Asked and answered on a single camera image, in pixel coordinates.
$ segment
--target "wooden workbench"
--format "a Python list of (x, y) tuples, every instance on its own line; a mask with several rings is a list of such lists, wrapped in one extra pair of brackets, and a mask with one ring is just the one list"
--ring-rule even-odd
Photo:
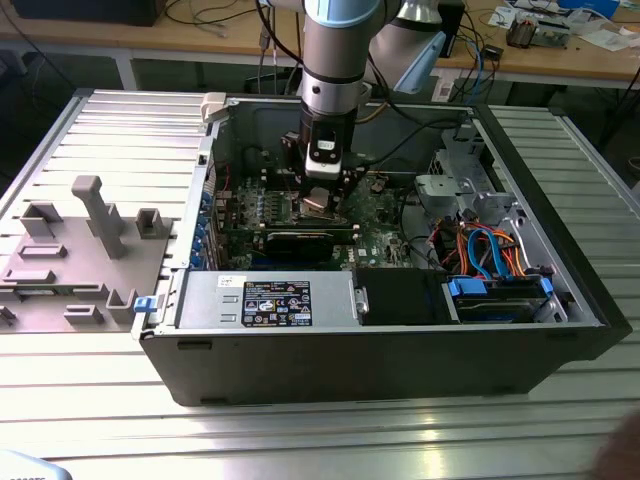
[[(224, 5), (226, 1), (193, 0), (193, 3), (195, 8), (199, 9)], [(631, 49), (609, 52), (576, 37), (571, 39), (566, 49), (534, 47), (520, 50), (508, 47), (505, 29), (484, 24), (490, 18), (490, 9), (501, 2), (474, 0), (470, 3), (470, 13), (475, 26), (484, 37), (488, 37), (486, 42), (504, 49), (497, 79), (626, 88), (640, 63), (637, 53)], [(252, 7), (252, 0), (240, 0), (233, 7), (209, 12), (207, 18), (226, 17)], [(133, 58), (255, 64), (260, 55), (260, 20), (255, 13), (225, 22), (227, 36), (221, 38), (193, 25), (176, 23), (164, 15), (153, 27), (132, 27), (88, 22), (26, 20), (17, 17), (12, 7), (9, 7), (9, 12), (16, 24), (44, 51), (114, 58), (123, 86), (127, 89), (137, 89), (130, 64)], [(191, 19), (186, 1), (176, 5), (172, 14), (185, 21)], [(640, 22), (640, 14), (620, 9), (615, 20)], [(295, 49), (295, 17), (292, 12), (278, 11), (277, 33), (283, 43)], [(6, 19), (0, 16), (0, 50), (4, 49), (24, 53), (30, 47)], [(292, 65), (293, 62), (283, 56), (281, 64)], [(472, 57), (465, 45), (458, 41), (451, 58), (438, 61), (435, 74), (445, 81), (451, 81), (466, 75), (466, 71), (472, 66)]]

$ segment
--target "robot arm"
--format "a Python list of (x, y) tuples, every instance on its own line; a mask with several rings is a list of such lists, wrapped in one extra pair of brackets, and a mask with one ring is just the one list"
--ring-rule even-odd
[(390, 85), (416, 93), (445, 36), (437, 0), (261, 0), (307, 15), (299, 145), (307, 178), (338, 180), (371, 52)]

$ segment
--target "blue latch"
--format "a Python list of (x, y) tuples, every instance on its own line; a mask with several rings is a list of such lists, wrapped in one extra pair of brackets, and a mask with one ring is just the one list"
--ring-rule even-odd
[(487, 287), (480, 278), (457, 277), (449, 282), (452, 297), (459, 295), (486, 295)]
[(133, 311), (136, 313), (155, 313), (158, 311), (160, 297), (148, 296), (138, 297), (133, 304)]
[(545, 295), (547, 295), (547, 297), (550, 297), (553, 294), (553, 284), (548, 278), (544, 277), (542, 280), (540, 280), (540, 286), (542, 287), (542, 290), (544, 291)]

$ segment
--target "white object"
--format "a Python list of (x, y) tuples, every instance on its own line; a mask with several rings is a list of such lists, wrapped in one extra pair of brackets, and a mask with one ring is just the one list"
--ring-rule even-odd
[(598, 30), (587, 35), (581, 35), (580, 38), (610, 52), (617, 52), (629, 46), (629, 39), (609, 30)]
[(549, 0), (518, 0), (514, 7), (524, 9), (538, 8), (549, 13), (558, 13), (562, 10), (556, 2)]
[(491, 26), (502, 27), (509, 30), (518, 12), (519, 10), (517, 8), (496, 7), (488, 23)]

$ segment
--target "red cable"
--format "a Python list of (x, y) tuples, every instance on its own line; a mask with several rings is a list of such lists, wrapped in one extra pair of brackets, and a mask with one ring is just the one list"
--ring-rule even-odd
[(230, 182), (231, 182), (231, 165), (227, 165), (227, 179), (224, 182), (224, 188), (222, 189), (223, 192), (227, 191), (227, 188), (229, 188)]

